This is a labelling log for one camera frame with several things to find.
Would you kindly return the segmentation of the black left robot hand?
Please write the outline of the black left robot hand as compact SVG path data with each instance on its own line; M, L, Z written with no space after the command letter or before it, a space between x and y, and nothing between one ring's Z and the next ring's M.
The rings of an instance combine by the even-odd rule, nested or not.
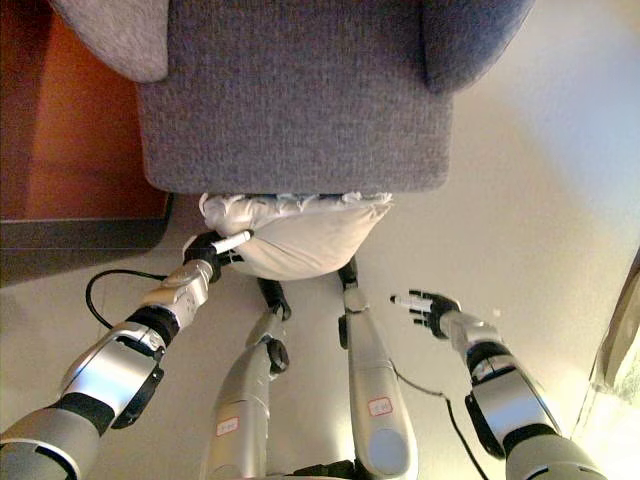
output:
M183 264L190 261L204 261L211 268L209 283L216 283L224 266L242 262L238 247L254 236L254 231L242 230L229 237L222 237L216 231L201 233L190 239L183 249Z

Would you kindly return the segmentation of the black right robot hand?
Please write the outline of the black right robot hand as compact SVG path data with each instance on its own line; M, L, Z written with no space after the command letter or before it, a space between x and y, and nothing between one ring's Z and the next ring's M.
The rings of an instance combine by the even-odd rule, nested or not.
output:
M412 289L406 296L393 294L389 297L392 304L407 309L415 316L414 323L428 328L438 339L449 336L441 327L443 316L449 312L460 312L460 304L438 293Z

